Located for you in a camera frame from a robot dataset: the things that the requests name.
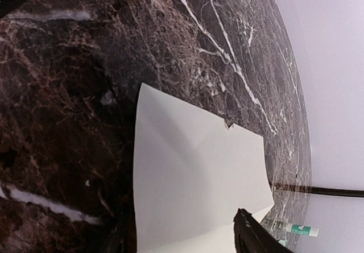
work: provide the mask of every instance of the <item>folded paper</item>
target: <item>folded paper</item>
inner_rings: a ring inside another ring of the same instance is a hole
[[[146,84],[136,119],[138,252],[234,253],[238,208],[260,222],[274,204],[263,138]]]

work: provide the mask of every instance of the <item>gray wall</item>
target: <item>gray wall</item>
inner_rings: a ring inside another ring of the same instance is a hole
[[[364,0],[276,0],[299,67],[315,186],[364,190]],[[312,196],[297,252],[363,252],[364,200]]]

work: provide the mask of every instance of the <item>dark marble surface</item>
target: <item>dark marble surface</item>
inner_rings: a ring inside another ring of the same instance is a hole
[[[0,21],[0,75],[0,252],[82,252],[97,218],[120,210],[135,241],[142,82],[264,136],[272,183],[311,182],[303,93],[274,0],[31,0]],[[269,219],[303,222],[307,194],[273,194]],[[297,236],[287,239],[294,250]]]

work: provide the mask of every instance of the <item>white paper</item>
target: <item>white paper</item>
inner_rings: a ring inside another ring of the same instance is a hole
[[[145,84],[136,119],[138,252],[234,253],[238,208],[260,222],[274,204],[263,138]]]

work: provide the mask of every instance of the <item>green label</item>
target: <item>green label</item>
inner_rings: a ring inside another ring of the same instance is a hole
[[[285,240],[279,240],[278,241],[282,246],[286,246],[287,242]]]
[[[301,234],[301,235],[309,235],[310,230],[311,230],[311,228],[309,226],[293,225],[291,232]]]

